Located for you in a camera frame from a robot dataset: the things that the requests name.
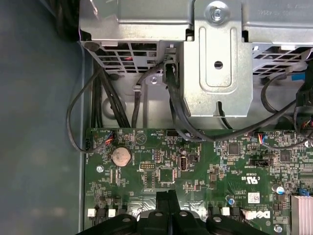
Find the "integrated circuit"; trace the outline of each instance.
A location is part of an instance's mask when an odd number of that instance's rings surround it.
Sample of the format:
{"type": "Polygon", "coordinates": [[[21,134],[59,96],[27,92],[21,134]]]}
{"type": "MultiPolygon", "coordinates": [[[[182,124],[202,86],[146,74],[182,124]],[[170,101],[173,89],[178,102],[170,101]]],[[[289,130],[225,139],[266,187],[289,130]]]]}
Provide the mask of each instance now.
{"type": "Polygon", "coordinates": [[[172,169],[160,169],[159,170],[159,182],[160,183],[173,183],[173,170],[172,169]]]}
{"type": "Polygon", "coordinates": [[[289,163],[291,161],[291,152],[289,150],[280,151],[280,162],[289,163]]]}
{"type": "Polygon", "coordinates": [[[229,155],[239,155],[240,146],[238,143],[230,143],[228,144],[228,154],[229,155]]]}

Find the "heatsink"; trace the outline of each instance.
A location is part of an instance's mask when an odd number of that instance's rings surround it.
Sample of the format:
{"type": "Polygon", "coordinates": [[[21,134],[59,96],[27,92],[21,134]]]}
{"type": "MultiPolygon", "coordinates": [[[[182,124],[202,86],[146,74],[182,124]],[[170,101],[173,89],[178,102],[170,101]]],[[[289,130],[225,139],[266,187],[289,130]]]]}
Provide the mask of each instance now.
{"type": "Polygon", "coordinates": [[[313,235],[313,197],[291,196],[291,233],[313,235]]]}

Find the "green circuit board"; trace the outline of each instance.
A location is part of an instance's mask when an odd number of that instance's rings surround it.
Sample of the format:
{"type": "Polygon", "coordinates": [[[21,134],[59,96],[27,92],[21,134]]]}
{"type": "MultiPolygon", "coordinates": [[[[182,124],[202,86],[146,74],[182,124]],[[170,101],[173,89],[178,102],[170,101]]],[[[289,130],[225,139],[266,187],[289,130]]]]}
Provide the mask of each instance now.
{"type": "MultiPolygon", "coordinates": [[[[230,211],[231,218],[270,235],[277,234],[274,226],[278,224],[283,228],[280,234],[289,235],[290,195],[299,188],[309,192],[313,188],[311,146],[273,151],[260,145],[255,134],[195,143],[165,129],[89,129],[87,146],[97,146],[111,133],[114,140],[86,156],[85,229],[119,213],[137,217],[153,210],[156,192],[174,189],[181,209],[197,212],[203,221],[212,213],[230,211]],[[131,159],[119,167],[112,153],[121,147],[128,149],[131,159]],[[282,186],[285,193],[277,194],[274,185],[282,186]],[[95,211],[102,215],[95,217],[95,211]],[[247,219],[244,212],[252,217],[247,219]]],[[[293,131],[264,131],[262,135],[272,146],[298,141],[293,131]]]]}

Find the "black cable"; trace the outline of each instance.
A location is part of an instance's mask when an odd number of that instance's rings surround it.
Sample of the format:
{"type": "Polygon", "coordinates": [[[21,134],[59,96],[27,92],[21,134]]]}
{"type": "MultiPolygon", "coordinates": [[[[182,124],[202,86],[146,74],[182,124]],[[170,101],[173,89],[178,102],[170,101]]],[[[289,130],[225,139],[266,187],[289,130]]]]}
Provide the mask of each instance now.
{"type": "Polygon", "coordinates": [[[76,15],[75,5],[71,2],[71,0],[59,0],[63,9],[64,17],[68,24],[72,27],[77,28],[78,30],[78,17],[76,15]]]}
{"type": "Polygon", "coordinates": [[[98,77],[96,78],[96,120],[98,128],[103,128],[103,121],[102,121],[102,91],[101,91],[101,80],[98,77]]]}
{"type": "Polygon", "coordinates": [[[308,141],[311,142],[311,141],[313,141],[313,139],[311,138],[311,136],[313,135],[313,131],[312,131],[308,136],[305,136],[305,135],[303,135],[303,134],[301,133],[300,128],[297,126],[297,116],[298,116],[299,109],[300,109],[300,107],[295,107],[295,108],[294,108],[294,112],[293,112],[293,127],[294,127],[296,133],[297,133],[299,136],[301,136],[301,137],[303,137],[305,140],[308,140],[308,141]]]}
{"type": "Polygon", "coordinates": [[[81,149],[77,143],[74,140],[73,137],[73,133],[72,133],[72,129],[70,126],[70,116],[71,116],[71,112],[73,110],[74,105],[76,104],[77,100],[80,98],[80,96],[85,92],[85,90],[92,84],[92,82],[95,80],[95,78],[98,76],[98,74],[103,70],[103,68],[98,68],[97,71],[91,76],[91,78],[88,80],[88,82],[85,84],[85,86],[82,88],[82,90],[78,93],[78,95],[74,98],[74,100],[70,103],[70,105],[67,108],[67,117],[66,117],[66,125],[67,125],[67,134],[69,137],[69,141],[71,142],[71,144],[74,146],[74,148],[78,151],[80,151],[81,153],[94,153],[98,150],[100,150],[101,148],[103,148],[106,143],[105,141],[103,141],[103,143],[101,143],[100,145],[98,145],[96,148],[92,148],[89,150],[85,150],[85,149],[81,149]]]}
{"type": "Polygon", "coordinates": [[[65,18],[61,0],[56,0],[56,29],[59,36],[67,41],[77,42],[79,40],[78,27],[71,26],[65,18]]]}
{"type": "MultiPolygon", "coordinates": [[[[220,115],[222,115],[224,112],[223,112],[223,110],[222,110],[222,103],[221,103],[221,102],[218,103],[218,108],[219,108],[219,113],[220,113],[220,115]]],[[[227,121],[226,118],[221,117],[221,121],[222,121],[222,123],[225,125],[225,127],[226,127],[227,129],[229,129],[229,130],[232,130],[232,129],[233,129],[233,128],[231,127],[231,125],[228,123],[228,121],[227,121]]]]}
{"type": "Polygon", "coordinates": [[[109,100],[109,103],[111,105],[111,108],[112,108],[112,111],[114,113],[114,116],[115,116],[115,119],[117,121],[118,126],[119,127],[124,127],[124,122],[122,120],[122,117],[121,117],[121,115],[119,113],[119,110],[118,110],[118,108],[117,108],[117,106],[116,106],[116,104],[115,104],[115,102],[114,102],[114,100],[112,98],[112,95],[111,95],[108,87],[104,83],[103,79],[101,79],[101,82],[102,82],[102,86],[104,87],[104,90],[105,90],[105,92],[106,92],[106,94],[108,96],[108,100],[109,100]]]}
{"type": "MultiPolygon", "coordinates": [[[[301,72],[293,72],[293,73],[286,73],[286,74],[281,74],[281,75],[278,75],[276,76],[275,78],[269,80],[265,85],[264,87],[262,88],[262,91],[261,91],[261,102],[264,106],[264,108],[269,111],[270,113],[274,114],[274,113],[277,113],[278,111],[276,109],[274,109],[268,102],[268,99],[267,99],[267,96],[266,96],[266,91],[268,89],[268,87],[270,86],[270,84],[275,81],[275,80],[279,80],[279,79],[282,79],[282,78],[285,78],[286,76],[288,75],[292,75],[292,74],[301,74],[301,72]]],[[[292,120],[292,117],[287,115],[287,114],[284,114],[283,117],[285,117],[289,122],[293,123],[293,120],[292,120]]]]}
{"type": "MultiPolygon", "coordinates": [[[[137,81],[136,85],[141,86],[143,81],[157,73],[158,71],[162,70],[164,67],[164,63],[160,63],[158,65],[156,65],[155,67],[149,69],[148,71],[146,71],[137,81]]],[[[135,98],[134,98],[134,111],[133,111],[133,116],[132,116],[132,128],[136,128],[137,125],[137,119],[138,119],[138,113],[139,113],[139,108],[140,108],[140,99],[141,99],[141,91],[139,92],[135,92],[135,98]]]]}
{"type": "Polygon", "coordinates": [[[286,107],[284,107],[282,110],[280,110],[279,112],[273,114],[272,116],[266,118],[263,121],[260,121],[254,125],[248,126],[244,129],[234,131],[232,133],[217,135],[217,136],[207,136],[199,132],[197,129],[195,129],[193,125],[189,122],[186,114],[184,113],[184,110],[182,108],[182,101],[180,99],[180,93],[179,93],[179,90],[176,88],[175,76],[174,76],[171,66],[167,67],[166,78],[168,82],[168,91],[170,94],[171,101],[173,103],[174,110],[176,112],[176,115],[180,119],[180,121],[183,123],[184,128],[187,129],[187,131],[190,132],[191,134],[209,142],[225,141],[228,139],[236,138],[245,133],[252,132],[257,128],[266,126],[270,124],[272,121],[280,118],[291,106],[295,104],[295,101],[293,101],[290,104],[288,104],[286,107]]]}
{"type": "Polygon", "coordinates": [[[99,74],[99,78],[101,80],[101,83],[102,83],[102,86],[107,94],[107,97],[108,97],[108,100],[109,100],[109,103],[110,103],[110,106],[111,106],[111,109],[114,113],[114,116],[115,116],[115,119],[119,125],[119,127],[125,127],[125,124],[124,124],[124,121],[123,121],[123,118],[121,116],[121,113],[119,111],[119,109],[117,108],[117,105],[112,97],[112,94],[109,90],[109,87],[108,87],[108,83],[107,83],[107,79],[105,77],[105,75],[103,74],[103,71],[100,72],[99,74]]]}
{"type": "Polygon", "coordinates": [[[90,127],[96,127],[96,82],[92,83],[92,97],[91,97],[91,120],[90,127]]]}
{"type": "Polygon", "coordinates": [[[203,142],[203,140],[201,139],[195,139],[195,138],[191,138],[189,136],[186,136],[185,133],[182,132],[182,130],[179,129],[179,127],[176,124],[176,113],[174,111],[174,107],[172,104],[172,101],[170,99],[170,109],[171,109],[171,115],[172,115],[172,120],[173,120],[173,124],[175,127],[176,132],[186,141],[190,141],[190,142],[203,142]]]}
{"type": "Polygon", "coordinates": [[[119,110],[119,115],[121,116],[122,121],[124,123],[123,127],[130,128],[131,126],[130,126],[130,124],[128,122],[128,119],[127,119],[124,107],[122,105],[121,100],[118,97],[118,94],[117,94],[116,90],[114,89],[111,81],[109,80],[109,75],[105,71],[102,71],[99,74],[99,76],[100,76],[101,80],[104,82],[105,86],[108,87],[108,90],[109,90],[109,92],[112,95],[113,101],[116,104],[116,106],[117,106],[117,108],[119,110]]]}

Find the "white sticker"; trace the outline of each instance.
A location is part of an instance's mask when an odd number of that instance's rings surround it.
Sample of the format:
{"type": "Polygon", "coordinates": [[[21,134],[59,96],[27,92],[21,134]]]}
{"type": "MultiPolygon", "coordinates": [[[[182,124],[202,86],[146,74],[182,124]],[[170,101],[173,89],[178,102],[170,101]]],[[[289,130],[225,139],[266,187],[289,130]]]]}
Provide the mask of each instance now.
{"type": "Polygon", "coordinates": [[[252,203],[252,204],[260,203],[260,193],[259,192],[248,192],[248,203],[252,203]]]}

